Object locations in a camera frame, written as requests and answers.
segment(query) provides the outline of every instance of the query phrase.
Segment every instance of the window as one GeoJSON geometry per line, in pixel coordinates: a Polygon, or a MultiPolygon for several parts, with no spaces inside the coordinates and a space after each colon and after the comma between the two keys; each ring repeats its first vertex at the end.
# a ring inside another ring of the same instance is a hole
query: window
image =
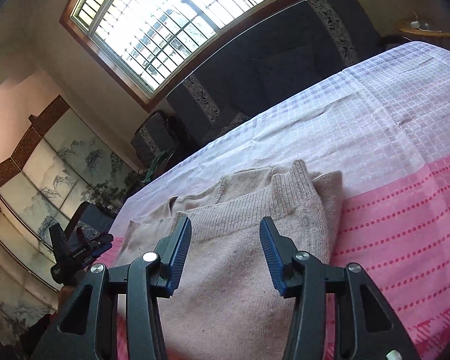
{"type": "Polygon", "coordinates": [[[91,40],[109,69],[118,67],[150,99],[227,25],[264,1],[75,0],[65,21],[81,31],[76,38],[91,40]]]}

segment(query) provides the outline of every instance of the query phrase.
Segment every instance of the mattress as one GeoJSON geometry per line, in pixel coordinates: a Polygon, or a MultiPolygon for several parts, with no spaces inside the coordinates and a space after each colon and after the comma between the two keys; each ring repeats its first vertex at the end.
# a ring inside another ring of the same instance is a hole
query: mattress
{"type": "MultiPolygon", "coordinates": [[[[435,358],[450,339],[450,52],[430,44],[349,67],[216,139],[128,199],[101,261],[112,266],[129,221],[170,196],[298,158],[343,172],[331,264],[365,267],[421,357],[435,358]]],[[[326,358],[334,323],[330,312],[326,358]]]]}

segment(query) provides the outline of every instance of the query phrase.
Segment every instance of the metal screw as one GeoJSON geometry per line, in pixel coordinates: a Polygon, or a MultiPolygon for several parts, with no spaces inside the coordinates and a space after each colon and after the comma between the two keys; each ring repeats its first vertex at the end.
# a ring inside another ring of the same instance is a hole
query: metal screw
{"type": "Polygon", "coordinates": [[[354,274],[359,273],[362,270],[362,267],[354,262],[348,266],[348,270],[353,272],[354,274]]]}
{"type": "Polygon", "coordinates": [[[295,258],[300,261],[306,261],[310,258],[310,255],[306,251],[298,251],[295,254],[295,258]]]}
{"type": "Polygon", "coordinates": [[[156,254],[154,251],[148,251],[143,255],[143,260],[147,261],[148,263],[155,261],[157,258],[158,254],[156,254]]]}
{"type": "Polygon", "coordinates": [[[105,267],[103,264],[94,264],[91,266],[90,270],[91,270],[91,273],[93,273],[93,274],[99,274],[101,271],[104,270],[104,268],[105,267]]]}
{"type": "Polygon", "coordinates": [[[402,360],[402,355],[394,349],[387,354],[387,360],[402,360]]]}

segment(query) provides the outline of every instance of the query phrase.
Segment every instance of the dark sofa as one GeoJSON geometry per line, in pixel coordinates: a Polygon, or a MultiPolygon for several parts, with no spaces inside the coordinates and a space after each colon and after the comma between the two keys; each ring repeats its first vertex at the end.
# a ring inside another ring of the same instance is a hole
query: dark sofa
{"type": "Polygon", "coordinates": [[[384,51],[357,0],[306,0],[243,32],[168,96],[200,145],[384,51]]]}

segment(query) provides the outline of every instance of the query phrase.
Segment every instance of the blue gripper pad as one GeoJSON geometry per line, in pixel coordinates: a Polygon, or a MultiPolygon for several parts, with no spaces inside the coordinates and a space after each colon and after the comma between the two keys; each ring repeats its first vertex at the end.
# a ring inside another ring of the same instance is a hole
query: blue gripper pad
{"type": "Polygon", "coordinates": [[[169,290],[170,295],[173,295],[173,292],[179,287],[183,266],[185,264],[185,259],[187,258],[188,248],[192,239],[192,222],[190,219],[184,216],[178,221],[170,243],[174,241],[175,232],[177,231],[178,237],[176,238],[175,250],[173,251],[168,264],[168,282],[166,287],[169,290]]]}
{"type": "Polygon", "coordinates": [[[91,255],[94,258],[99,258],[102,254],[104,254],[109,249],[112,249],[112,243],[108,243],[103,245],[100,249],[95,250],[91,255]]]}
{"type": "Polygon", "coordinates": [[[271,281],[273,282],[275,289],[280,293],[280,296],[283,296],[287,290],[287,284],[284,280],[285,264],[275,243],[275,240],[280,237],[280,235],[270,217],[266,217],[260,221],[259,232],[260,242],[262,243],[265,259],[267,260],[271,281]]]}

